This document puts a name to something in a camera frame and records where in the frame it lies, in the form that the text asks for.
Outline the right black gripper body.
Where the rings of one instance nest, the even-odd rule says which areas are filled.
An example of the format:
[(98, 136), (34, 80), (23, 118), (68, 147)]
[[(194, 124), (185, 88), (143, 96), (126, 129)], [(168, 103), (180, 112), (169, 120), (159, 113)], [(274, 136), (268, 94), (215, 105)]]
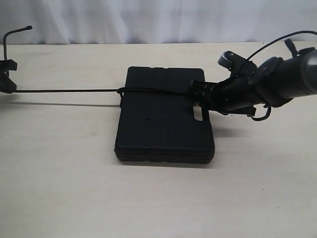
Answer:
[(232, 59), (234, 65), (229, 70), (230, 77), (216, 83), (210, 92), (215, 110), (224, 115), (242, 114), (253, 117), (256, 113), (254, 105), (263, 104), (267, 109), (265, 116), (270, 116), (271, 106), (249, 85), (257, 66), (234, 52)]

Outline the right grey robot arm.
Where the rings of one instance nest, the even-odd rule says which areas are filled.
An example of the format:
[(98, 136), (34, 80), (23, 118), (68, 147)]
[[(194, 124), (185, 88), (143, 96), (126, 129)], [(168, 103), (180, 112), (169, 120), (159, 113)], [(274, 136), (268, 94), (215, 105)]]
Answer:
[(224, 81), (193, 80), (188, 96), (209, 111), (223, 115), (255, 117), (256, 105), (263, 104), (269, 115), (294, 98), (317, 93), (317, 51), (314, 47), (294, 52), (292, 58), (271, 57), (256, 66), (231, 51), (224, 52), (218, 64), (231, 74)]

